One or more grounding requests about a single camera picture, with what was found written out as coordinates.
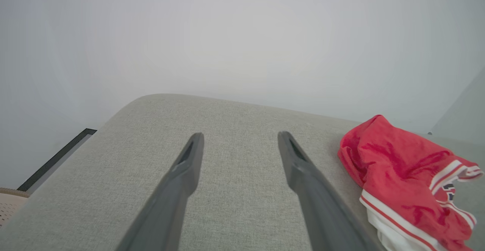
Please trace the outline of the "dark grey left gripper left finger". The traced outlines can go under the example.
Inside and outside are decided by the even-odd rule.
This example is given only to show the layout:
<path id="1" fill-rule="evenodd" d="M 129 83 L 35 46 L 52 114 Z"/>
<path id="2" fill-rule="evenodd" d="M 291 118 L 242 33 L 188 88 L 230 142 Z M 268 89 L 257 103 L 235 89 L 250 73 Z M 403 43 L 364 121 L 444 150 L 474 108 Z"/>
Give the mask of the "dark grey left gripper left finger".
<path id="1" fill-rule="evenodd" d="M 194 133 L 117 246 L 118 251 L 176 251 L 186 206 L 200 178 L 204 135 Z"/>

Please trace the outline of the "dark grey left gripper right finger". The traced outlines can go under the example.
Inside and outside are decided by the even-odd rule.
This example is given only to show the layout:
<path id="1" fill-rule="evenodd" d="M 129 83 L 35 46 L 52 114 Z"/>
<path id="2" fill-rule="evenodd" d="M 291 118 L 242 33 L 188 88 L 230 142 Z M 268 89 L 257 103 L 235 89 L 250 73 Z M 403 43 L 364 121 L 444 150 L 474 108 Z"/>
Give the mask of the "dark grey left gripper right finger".
<path id="1" fill-rule="evenodd" d="M 286 182 L 298 196 L 314 251 L 381 251 L 290 132 L 278 133 Z"/>

